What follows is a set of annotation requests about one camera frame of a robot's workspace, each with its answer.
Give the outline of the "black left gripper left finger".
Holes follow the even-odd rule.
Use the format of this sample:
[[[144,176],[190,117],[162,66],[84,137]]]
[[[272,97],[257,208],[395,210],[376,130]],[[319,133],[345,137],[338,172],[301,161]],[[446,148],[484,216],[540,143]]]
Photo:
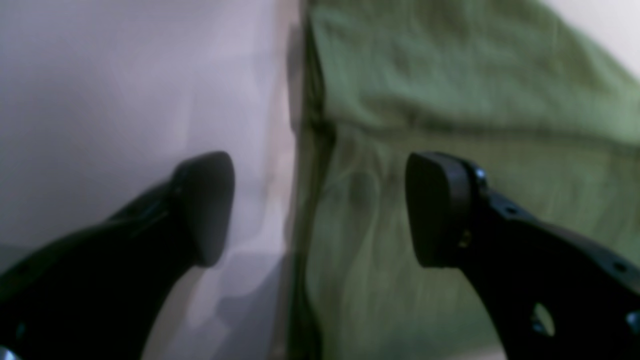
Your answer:
[[[139,360],[172,288],[226,247],[233,160],[179,164],[105,221],[34,251],[1,274],[3,360]]]

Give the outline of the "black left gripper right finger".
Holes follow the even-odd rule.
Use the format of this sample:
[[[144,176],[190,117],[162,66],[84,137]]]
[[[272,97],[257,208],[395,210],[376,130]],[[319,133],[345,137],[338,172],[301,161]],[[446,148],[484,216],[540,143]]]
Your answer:
[[[462,158],[411,153],[405,192],[418,263],[462,271],[508,360],[639,358],[635,264],[535,218]]]

